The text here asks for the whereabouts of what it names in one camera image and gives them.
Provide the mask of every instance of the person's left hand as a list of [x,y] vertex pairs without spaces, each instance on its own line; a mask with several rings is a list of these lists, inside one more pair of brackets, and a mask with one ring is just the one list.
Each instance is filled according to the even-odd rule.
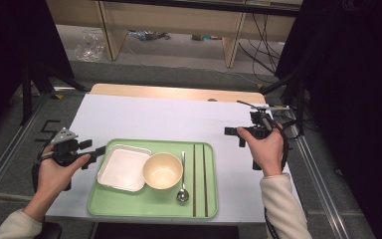
[[[52,145],[48,146],[43,153],[50,152],[53,148]],[[52,158],[44,159],[39,168],[37,191],[23,212],[36,221],[42,221],[55,199],[67,188],[74,173],[85,165],[90,157],[89,154],[85,154],[66,167],[59,166]]]
[[[52,151],[53,148],[50,145],[45,148],[43,153]],[[68,186],[74,173],[85,165],[90,157],[89,154],[83,155],[66,167],[58,165],[52,158],[43,160],[39,169],[37,192],[42,193],[42,191],[47,191],[57,197]]]

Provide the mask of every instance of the white table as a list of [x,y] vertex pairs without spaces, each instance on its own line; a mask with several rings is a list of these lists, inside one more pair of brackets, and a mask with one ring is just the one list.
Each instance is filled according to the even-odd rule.
[[[47,217],[50,220],[71,218],[94,222],[163,224],[265,222],[259,187],[263,174],[252,170],[248,147],[239,147],[237,137],[224,135],[225,126],[251,125],[250,110],[248,106],[238,103],[86,95],[70,130],[79,135],[79,141],[94,141],[94,146],[88,150],[106,145],[113,138],[210,143],[216,163],[218,213],[208,219],[91,215],[88,200],[96,181],[100,157],[89,169],[76,172],[72,189],[61,193]],[[293,195],[298,199],[293,184],[292,187]]]

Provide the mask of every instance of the white bowl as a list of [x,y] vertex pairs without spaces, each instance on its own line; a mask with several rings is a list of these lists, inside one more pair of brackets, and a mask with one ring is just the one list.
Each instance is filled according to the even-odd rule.
[[184,168],[173,154],[159,152],[151,155],[144,163],[142,174],[144,181],[155,189],[168,189],[181,180]]

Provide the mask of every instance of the white sleeve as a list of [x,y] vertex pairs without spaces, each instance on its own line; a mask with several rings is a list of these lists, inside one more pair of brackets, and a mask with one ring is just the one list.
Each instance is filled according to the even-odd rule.
[[11,213],[0,226],[2,238],[34,238],[42,230],[42,223],[26,215],[22,209]]
[[311,238],[302,208],[292,195],[289,174],[264,177],[260,181],[260,187],[267,216],[279,237]]

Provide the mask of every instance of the table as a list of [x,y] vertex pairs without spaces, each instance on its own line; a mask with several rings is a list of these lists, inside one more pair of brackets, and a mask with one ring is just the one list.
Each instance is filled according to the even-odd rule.
[[[108,95],[103,95],[104,89],[107,89]],[[167,92],[170,94],[165,95],[165,98],[160,97]],[[218,102],[204,100],[213,98],[217,98]],[[225,126],[251,123],[249,107],[234,103],[243,98],[257,105],[264,102],[264,97],[257,93],[95,85],[91,93],[85,96],[70,128],[79,135],[79,141],[92,139],[94,147],[105,145],[118,137],[210,143],[215,154],[218,212],[212,218],[91,215],[87,205],[100,157],[89,169],[76,172],[72,189],[61,193],[47,217],[50,220],[71,218],[94,222],[161,224],[231,225],[265,222],[259,187],[262,173],[252,170],[250,151],[247,147],[238,147],[237,137],[223,135]],[[293,184],[292,187],[294,196],[298,198]]]

